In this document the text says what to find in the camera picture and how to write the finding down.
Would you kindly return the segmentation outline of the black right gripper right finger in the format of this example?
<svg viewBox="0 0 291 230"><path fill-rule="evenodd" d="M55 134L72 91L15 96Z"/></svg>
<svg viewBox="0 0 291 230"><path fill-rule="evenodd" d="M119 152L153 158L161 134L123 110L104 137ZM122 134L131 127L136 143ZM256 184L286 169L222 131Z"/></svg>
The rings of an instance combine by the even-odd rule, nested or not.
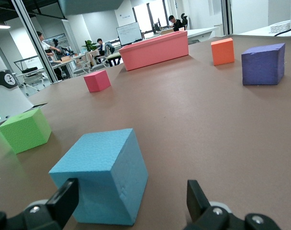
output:
<svg viewBox="0 0 291 230"><path fill-rule="evenodd" d="M192 223L183 230L281 230L270 217L249 213L242 220L226 205L211 204L198 181L187 181L187 207Z"/></svg>

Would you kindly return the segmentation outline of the blue foam block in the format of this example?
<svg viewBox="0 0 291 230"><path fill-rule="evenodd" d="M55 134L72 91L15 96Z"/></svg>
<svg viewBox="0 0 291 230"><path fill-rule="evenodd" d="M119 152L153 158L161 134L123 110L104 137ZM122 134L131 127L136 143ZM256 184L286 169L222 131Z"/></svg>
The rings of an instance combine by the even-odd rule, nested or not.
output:
<svg viewBox="0 0 291 230"><path fill-rule="evenodd" d="M134 225L148 172L132 128L84 134L52 167L57 187L78 179L79 223Z"/></svg>

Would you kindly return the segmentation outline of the green foam block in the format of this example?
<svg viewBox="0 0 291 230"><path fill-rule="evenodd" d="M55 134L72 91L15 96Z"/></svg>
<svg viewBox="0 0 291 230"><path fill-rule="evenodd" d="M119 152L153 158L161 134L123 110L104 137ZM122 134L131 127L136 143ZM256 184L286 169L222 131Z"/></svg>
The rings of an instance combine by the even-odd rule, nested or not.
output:
<svg viewBox="0 0 291 230"><path fill-rule="evenodd" d="M0 125L0 132L18 154L47 143L52 130L37 108L9 118Z"/></svg>

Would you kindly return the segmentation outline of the brown table cover sheet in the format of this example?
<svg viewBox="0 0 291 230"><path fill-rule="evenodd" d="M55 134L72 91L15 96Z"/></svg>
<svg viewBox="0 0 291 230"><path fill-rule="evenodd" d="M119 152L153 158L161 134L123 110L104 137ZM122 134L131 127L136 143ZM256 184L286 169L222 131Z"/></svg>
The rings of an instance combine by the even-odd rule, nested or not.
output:
<svg viewBox="0 0 291 230"><path fill-rule="evenodd" d="M0 133L0 211L19 214L48 199L50 169L86 133L133 128L148 181L132 227L77 223L67 230L180 230L190 221L187 181L244 218L260 213L291 230L291 37L233 36L235 62L214 66L211 42L189 55L127 71L108 68L111 86L90 93L83 77L29 99L42 105L49 141L14 154ZM243 85L243 52L285 43L277 85Z"/></svg>

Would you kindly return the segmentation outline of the red foam block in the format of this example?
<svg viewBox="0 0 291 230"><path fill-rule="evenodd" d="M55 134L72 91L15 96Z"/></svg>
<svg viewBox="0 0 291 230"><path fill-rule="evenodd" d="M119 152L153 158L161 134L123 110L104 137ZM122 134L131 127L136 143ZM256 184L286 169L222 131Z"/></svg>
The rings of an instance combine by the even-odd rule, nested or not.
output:
<svg viewBox="0 0 291 230"><path fill-rule="evenodd" d="M100 70L84 76L89 92L100 92L111 86L106 70Z"/></svg>

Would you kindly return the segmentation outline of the purple foam block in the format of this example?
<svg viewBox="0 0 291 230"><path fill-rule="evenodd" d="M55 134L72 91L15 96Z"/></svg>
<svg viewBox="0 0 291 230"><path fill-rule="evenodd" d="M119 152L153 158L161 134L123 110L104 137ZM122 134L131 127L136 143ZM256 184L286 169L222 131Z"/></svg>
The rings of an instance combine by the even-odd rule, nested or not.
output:
<svg viewBox="0 0 291 230"><path fill-rule="evenodd" d="M284 76L285 43L251 47L241 55L243 85L277 85Z"/></svg>

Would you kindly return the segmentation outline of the pink plastic bin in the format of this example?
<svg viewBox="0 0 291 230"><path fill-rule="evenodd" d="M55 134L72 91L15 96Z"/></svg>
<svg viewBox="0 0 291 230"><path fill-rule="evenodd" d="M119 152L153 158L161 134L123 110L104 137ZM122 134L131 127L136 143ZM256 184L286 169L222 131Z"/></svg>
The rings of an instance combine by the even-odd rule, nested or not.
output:
<svg viewBox="0 0 291 230"><path fill-rule="evenodd" d="M150 38L119 50L127 71L187 56L188 32L176 31Z"/></svg>

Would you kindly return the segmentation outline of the person in white shirt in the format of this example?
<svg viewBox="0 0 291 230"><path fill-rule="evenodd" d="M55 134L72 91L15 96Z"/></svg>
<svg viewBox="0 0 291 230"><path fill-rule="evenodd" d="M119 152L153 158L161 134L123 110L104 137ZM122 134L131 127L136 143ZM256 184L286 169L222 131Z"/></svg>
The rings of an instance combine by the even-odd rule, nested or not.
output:
<svg viewBox="0 0 291 230"><path fill-rule="evenodd" d="M41 44L42 44L42 47L43 47L43 49L46 51L46 50L49 50L49 49L52 49L52 50L55 50L55 51L57 51L57 52L61 52L61 50L60 49L58 49L58 48L56 48L56 47L54 47L54 46L50 46L50 45L48 45L47 43L45 43L43 40L44 40L44 37L43 37L43 35L42 35L42 33L41 32L39 32L39 31L37 31L36 32L37 33L37 35L38 35L38 37L39 37L39 39L40 39L40 41L41 41ZM59 80L59 81L61 81L63 78L62 78L62 75L61 75L61 71L60 71L60 69L54 69L54 73L56 74L56 77L57 77L57 79Z"/></svg>

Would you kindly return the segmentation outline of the green potted plant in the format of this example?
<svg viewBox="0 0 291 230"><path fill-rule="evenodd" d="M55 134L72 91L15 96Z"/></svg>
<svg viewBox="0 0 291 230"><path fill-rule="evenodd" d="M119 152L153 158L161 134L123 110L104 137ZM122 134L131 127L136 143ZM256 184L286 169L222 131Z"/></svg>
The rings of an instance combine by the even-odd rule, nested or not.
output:
<svg viewBox="0 0 291 230"><path fill-rule="evenodd" d="M91 40L87 40L87 41L85 41L85 45L83 45L83 47L86 48L86 50L87 50L88 52L90 52L90 51L94 51L94 50L97 49L96 44L93 43Z"/></svg>

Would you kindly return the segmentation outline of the white office desk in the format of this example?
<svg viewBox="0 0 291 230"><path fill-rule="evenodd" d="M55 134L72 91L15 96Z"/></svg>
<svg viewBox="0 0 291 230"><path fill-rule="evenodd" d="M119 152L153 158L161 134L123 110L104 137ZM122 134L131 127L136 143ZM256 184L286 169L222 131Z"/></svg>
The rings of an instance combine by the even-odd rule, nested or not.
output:
<svg viewBox="0 0 291 230"><path fill-rule="evenodd" d="M217 29L217 27L209 27L187 30L188 45L207 41Z"/></svg>

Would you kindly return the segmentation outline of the white whiteboard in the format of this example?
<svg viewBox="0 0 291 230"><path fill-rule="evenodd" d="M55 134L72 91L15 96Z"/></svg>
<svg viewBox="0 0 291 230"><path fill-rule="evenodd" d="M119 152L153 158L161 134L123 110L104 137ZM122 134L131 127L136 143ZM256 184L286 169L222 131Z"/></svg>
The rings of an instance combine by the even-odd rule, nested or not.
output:
<svg viewBox="0 0 291 230"><path fill-rule="evenodd" d="M116 31L121 47L143 40L138 22L117 27Z"/></svg>

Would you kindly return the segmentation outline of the person in black clothes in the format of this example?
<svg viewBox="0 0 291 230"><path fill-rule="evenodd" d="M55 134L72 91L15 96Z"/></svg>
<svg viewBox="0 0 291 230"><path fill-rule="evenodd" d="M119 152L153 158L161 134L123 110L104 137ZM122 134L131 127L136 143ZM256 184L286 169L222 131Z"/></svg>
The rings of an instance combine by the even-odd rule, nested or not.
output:
<svg viewBox="0 0 291 230"><path fill-rule="evenodd" d="M179 29L183 27L182 22L179 19L176 19L173 15L170 15L168 20L172 23L174 32L179 31Z"/></svg>

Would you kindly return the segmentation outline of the black office chair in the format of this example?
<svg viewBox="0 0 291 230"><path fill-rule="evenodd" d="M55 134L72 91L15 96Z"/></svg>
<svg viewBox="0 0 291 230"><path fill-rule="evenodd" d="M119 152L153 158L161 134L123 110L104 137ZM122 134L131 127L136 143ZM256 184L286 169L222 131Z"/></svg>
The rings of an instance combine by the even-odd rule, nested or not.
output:
<svg viewBox="0 0 291 230"><path fill-rule="evenodd" d="M182 13L181 20L182 20L182 26L184 27L185 30L187 30L188 25L189 25L189 17L185 13Z"/></svg>

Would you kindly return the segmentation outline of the white side table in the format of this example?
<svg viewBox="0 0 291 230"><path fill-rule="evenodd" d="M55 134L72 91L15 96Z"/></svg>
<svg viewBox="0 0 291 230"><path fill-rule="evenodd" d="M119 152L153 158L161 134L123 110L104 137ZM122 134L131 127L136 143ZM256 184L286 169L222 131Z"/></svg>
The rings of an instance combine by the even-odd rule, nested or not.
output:
<svg viewBox="0 0 291 230"><path fill-rule="evenodd" d="M251 35L251 36L275 36L275 35L277 35L277 34L270 34L269 33L269 26L258 28L255 30L247 31L244 33L236 34L236 35ZM278 36L291 36L291 30L289 29L287 31L284 31L284 32L281 32L278 34L279 34Z"/></svg>

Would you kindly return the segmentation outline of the white patterned box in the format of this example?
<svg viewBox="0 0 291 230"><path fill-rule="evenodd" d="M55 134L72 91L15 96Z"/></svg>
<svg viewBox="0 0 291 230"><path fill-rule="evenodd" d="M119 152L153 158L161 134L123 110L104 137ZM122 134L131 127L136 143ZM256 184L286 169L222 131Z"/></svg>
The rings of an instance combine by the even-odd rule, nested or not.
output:
<svg viewBox="0 0 291 230"><path fill-rule="evenodd" d="M277 34L290 29L290 20L282 21L279 23L275 23L269 26L269 33L270 34Z"/></svg>

